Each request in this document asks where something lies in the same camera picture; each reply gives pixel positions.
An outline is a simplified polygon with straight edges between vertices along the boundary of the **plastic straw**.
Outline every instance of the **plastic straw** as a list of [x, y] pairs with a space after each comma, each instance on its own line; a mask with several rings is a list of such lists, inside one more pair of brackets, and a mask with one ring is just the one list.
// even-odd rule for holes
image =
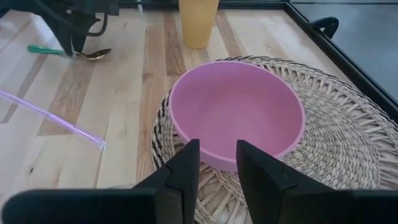
[[49, 111], [43, 110], [43, 109], [41, 109], [41, 108], [31, 104], [31, 103], [26, 102], [23, 99], [20, 99], [20, 98], [18, 98], [16, 96], [13, 96], [13, 95], [5, 92], [5, 91], [0, 90], [0, 95], [2, 97], [4, 97], [5, 99], [7, 99], [8, 101], [14, 103], [14, 104], [24, 105], [24, 106], [28, 107], [29, 109], [32, 109], [35, 112], [40, 113], [45, 118], [53, 121], [54, 123], [59, 124], [60, 126], [63, 126], [64, 128], [70, 130], [71, 132], [79, 135], [84, 140], [86, 140], [86, 141], [88, 141], [88, 142], [90, 142], [92, 144], [95, 144], [96, 146], [98, 146], [101, 149], [101, 151], [105, 151], [106, 142], [103, 139], [101, 139], [101, 138], [99, 138], [97, 136], [94, 136], [92, 134], [89, 134], [86, 131], [76, 127], [75, 125], [73, 125], [71, 123], [69, 123], [68, 121], [65, 121], [64, 119], [58, 117], [57, 115], [52, 114]]

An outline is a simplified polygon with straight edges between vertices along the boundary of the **round straw mat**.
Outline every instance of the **round straw mat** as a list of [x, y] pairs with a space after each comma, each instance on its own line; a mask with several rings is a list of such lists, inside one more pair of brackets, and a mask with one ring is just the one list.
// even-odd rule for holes
[[[288, 60], [234, 57], [282, 77], [300, 97], [306, 115], [299, 145], [281, 161], [334, 189], [398, 189], [397, 125], [358, 90], [322, 71]], [[152, 133], [155, 168], [183, 145], [163, 99]], [[236, 173], [201, 164], [195, 220], [249, 223]]]

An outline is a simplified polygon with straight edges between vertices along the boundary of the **wooden table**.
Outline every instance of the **wooden table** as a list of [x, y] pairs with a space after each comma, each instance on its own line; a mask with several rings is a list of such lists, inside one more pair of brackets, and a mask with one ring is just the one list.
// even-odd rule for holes
[[28, 44], [60, 48], [38, 16], [10, 11], [0, 30], [0, 89], [108, 143], [101, 153], [1, 100], [2, 202], [30, 188], [107, 188], [147, 177], [154, 170], [149, 149], [158, 105], [183, 72], [201, 63], [266, 55], [306, 63], [351, 83], [283, 11], [219, 11], [208, 48], [191, 50], [182, 43], [178, 12], [123, 9], [110, 17], [104, 35], [87, 40], [84, 52], [113, 49], [96, 63], [28, 53]]

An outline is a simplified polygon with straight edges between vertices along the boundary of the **green spoon handle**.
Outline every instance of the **green spoon handle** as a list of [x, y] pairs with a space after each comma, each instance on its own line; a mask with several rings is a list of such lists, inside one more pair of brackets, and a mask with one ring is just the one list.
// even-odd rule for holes
[[46, 47], [39, 47], [36, 45], [27, 46], [27, 50], [32, 53], [65, 55], [65, 52], [63, 50], [53, 50]]

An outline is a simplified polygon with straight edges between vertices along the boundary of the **spoon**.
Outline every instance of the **spoon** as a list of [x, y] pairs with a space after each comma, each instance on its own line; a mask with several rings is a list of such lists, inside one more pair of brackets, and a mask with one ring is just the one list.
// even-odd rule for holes
[[[46, 47], [39, 47], [36, 45], [27, 46], [27, 50], [32, 53], [66, 55], [66, 53], [63, 50], [48, 49]], [[74, 52], [73, 55], [83, 56], [87, 60], [97, 61], [99, 59], [105, 58], [111, 51], [112, 49], [103, 49], [103, 50], [98, 50], [92, 54], [83, 54], [80, 52]]]

